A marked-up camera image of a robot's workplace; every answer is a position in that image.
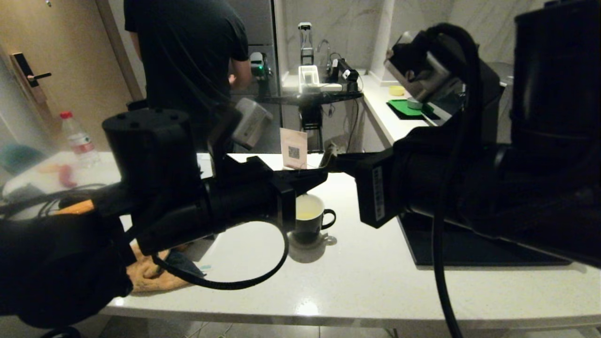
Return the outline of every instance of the black t-shirt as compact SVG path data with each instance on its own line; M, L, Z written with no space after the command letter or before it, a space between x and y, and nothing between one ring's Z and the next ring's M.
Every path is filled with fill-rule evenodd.
M224 0L124 0L125 29L137 32L150 107L214 124L230 99L230 58L248 60L244 24Z

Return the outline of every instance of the water bottle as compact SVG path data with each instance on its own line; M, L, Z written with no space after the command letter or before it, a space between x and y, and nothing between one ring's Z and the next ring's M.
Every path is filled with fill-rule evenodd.
M98 164L100 162L98 151L94 148L92 139L85 129L73 118L73 113L63 111L61 119L63 120L63 134L67 137L69 146L77 156L79 163L84 168Z

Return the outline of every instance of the qr code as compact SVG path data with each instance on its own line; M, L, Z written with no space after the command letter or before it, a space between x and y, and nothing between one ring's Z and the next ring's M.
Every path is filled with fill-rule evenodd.
M301 150L295 147L288 146L288 156L291 158L300 159L301 158Z

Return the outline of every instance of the coffee mug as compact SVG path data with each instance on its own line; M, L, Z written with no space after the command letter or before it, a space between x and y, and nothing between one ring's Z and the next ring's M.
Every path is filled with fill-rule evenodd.
M327 224L322 224L325 214L331 214L334 219ZM313 243L319 238L319 231L331 227L334 222L336 222L336 213L332 209L326 209L319 197L305 194L296 198L296 228L293 236L298 243Z

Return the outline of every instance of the man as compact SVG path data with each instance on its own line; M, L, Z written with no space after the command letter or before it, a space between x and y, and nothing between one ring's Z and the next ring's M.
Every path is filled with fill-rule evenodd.
M124 10L149 107L188 112L197 150L206 151L215 106L251 82L244 24L224 0L124 0Z

